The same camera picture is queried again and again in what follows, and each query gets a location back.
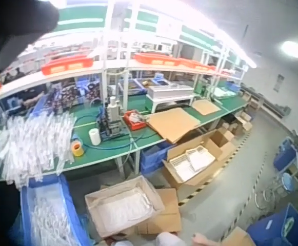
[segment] white tape roll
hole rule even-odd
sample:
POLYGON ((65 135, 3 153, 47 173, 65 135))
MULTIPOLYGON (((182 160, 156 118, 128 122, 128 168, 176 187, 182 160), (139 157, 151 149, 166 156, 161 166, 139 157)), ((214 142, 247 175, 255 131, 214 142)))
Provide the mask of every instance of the white tape roll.
POLYGON ((93 128, 89 130, 89 137, 91 138, 91 142, 93 145, 99 145, 101 142, 100 133, 98 128, 93 128))

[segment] yellow tape roll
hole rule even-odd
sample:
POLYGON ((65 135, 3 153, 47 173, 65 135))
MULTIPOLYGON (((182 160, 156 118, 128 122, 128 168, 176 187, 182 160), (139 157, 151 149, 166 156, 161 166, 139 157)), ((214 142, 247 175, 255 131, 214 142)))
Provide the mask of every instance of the yellow tape roll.
POLYGON ((71 143, 71 151, 74 156, 82 156, 84 154, 84 149, 82 143, 79 141, 74 141, 71 143))

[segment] white ceiling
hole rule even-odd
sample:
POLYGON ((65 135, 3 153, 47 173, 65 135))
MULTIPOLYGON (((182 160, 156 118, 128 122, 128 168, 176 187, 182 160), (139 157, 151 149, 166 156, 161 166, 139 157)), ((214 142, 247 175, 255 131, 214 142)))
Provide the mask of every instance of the white ceiling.
POLYGON ((283 41, 298 42, 298 0, 183 1, 226 31, 254 61, 258 52, 298 74, 298 59, 280 51, 283 41))

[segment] yellow black floor tape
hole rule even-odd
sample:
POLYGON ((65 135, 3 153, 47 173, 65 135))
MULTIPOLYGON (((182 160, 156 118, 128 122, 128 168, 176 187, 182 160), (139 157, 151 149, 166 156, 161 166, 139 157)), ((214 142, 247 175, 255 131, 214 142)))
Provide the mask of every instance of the yellow black floor tape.
POLYGON ((189 195, 187 198, 183 199, 182 201, 180 201, 178 203, 178 206, 181 207, 184 204, 186 204, 189 200, 191 200, 192 198, 194 198, 200 191, 202 191, 204 189, 204 187, 206 187, 207 185, 209 185, 214 177, 217 176, 218 173, 220 173, 231 161, 232 159, 236 156, 236 154, 240 151, 240 149, 243 147, 243 145, 245 144, 245 142, 248 140, 248 138, 250 137, 251 131, 248 132, 248 134, 244 137, 244 139, 242 140, 242 142, 239 144, 239 146, 237 147, 237 149, 235 150, 235 152, 230 156, 230 158, 224 163, 224 165, 216 171, 216 173, 213 175, 212 178, 210 178, 207 182, 205 182, 203 185, 201 185, 199 188, 197 188, 191 195, 189 195))
POLYGON ((250 195, 248 196, 248 198, 246 200, 246 203, 244 204, 244 206, 240 210, 238 216, 233 220, 230 227, 224 232, 223 236, 220 238, 220 241, 223 241, 223 239, 226 238, 231 233, 231 231, 233 231, 233 229, 236 226, 236 223, 239 221, 241 215, 243 214, 244 210, 246 209, 247 205, 249 204, 252 196, 255 194, 255 190, 256 190, 258 182, 259 182, 259 180, 262 176, 262 172, 263 172, 263 169, 264 169, 264 166, 265 166, 265 163, 266 163, 266 157, 267 157, 267 153, 265 152, 263 164, 261 166, 261 169, 260 169, 259 173, 257 174, 257 178, 255 180, 255 183, 254 183, 253 187, 252 187, 251 193, 250 193, 250 195))

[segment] clear plastic bag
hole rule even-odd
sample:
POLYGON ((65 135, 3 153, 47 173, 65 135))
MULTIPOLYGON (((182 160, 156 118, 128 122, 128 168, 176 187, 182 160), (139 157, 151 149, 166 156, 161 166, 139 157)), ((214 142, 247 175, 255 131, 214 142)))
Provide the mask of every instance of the clear plastic bag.
POLYGON ((20 188, 28 185, 29 178, 41 181, 43 172, 54 170, 56 163, 59 175, 66 162, 73 162, 70 139, 74 123, 68 113, 9 118, 2 178, 20 188))

